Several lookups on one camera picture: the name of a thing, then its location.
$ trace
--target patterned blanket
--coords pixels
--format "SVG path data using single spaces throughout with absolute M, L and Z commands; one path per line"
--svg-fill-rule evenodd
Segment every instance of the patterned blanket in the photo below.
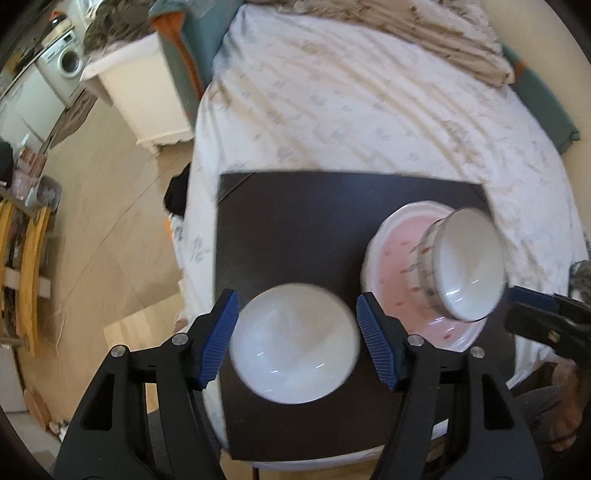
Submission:
M 480 0 L 248 0 L 282 12 L 332 18 L 417 43 L 492 86 L 513 83 Z

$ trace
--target wooden floor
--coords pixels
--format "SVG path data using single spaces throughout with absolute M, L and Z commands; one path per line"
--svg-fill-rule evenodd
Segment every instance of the wooden floor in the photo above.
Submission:
M 26 386 L 39 390 L 55 420 L 72 417 L 107 353 L 103 327 L 178 292 L 163 196 L 193 146 L 172 145 L 154 159 L 135 141 L 118 111 L 97 101 L 44 169 L 63 188 L 41 268 L 52 298 L 38 301 L 38 358 L 22 349 L 18 358 Z

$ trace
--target metal screw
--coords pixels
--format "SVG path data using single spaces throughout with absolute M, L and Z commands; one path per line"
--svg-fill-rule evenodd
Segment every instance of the metal screw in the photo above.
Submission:
M 184 345 L 189 341 L 189 336 L 186 333 L 177 333 L 173 336 L 173 345 Z
M 472 348 L 470 348 L 470 354 L 474 358 L 484 358 L 484 350 L 479 346 L 473 346 Z
M 118 357 L 125 353 L 125 345 L 116 345 L 111 349 L 111 356 Z
M 421 346 L 425 343 L 425 339 L 420 335 L 409 335 L 408 343 L 410 343 L 412 346 Z

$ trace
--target white cabinet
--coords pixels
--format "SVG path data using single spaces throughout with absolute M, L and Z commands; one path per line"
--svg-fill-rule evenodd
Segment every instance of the white cabinet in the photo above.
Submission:
M 13 150 L 16 150 L 25 138 L 26 145 L 36 153 L 43 144 L 22 121 L 14 105 L 6 99 L 0 101 L 0 137 L 10 143 Z
M 0 99 L 0 137 L 18 148 L 28 135 L 27 145 L 38 152 L 65 107 L 37 67 L 29 65 Z
M 66 106 L 49 86 L 39 69 L 31 65 L 16 88 L 8 93 L 9 101 L 22 120 L 42 141 L 47 140 Z
M 137 136 L 137 143 L 152 153 L 158 153 L 159 145 L 193 138 L 158 34 L 91 61 L 82 81 L 99 96 L 101 89 L 106 91 Z

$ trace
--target washing machine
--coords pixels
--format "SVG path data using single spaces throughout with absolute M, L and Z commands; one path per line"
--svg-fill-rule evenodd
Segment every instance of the washing machine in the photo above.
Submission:
M 37 60 L 37 68 L 68 107 L 84 90 L 80 77 L 85 66 L 82 43 L 74 30 L 65 32 Z

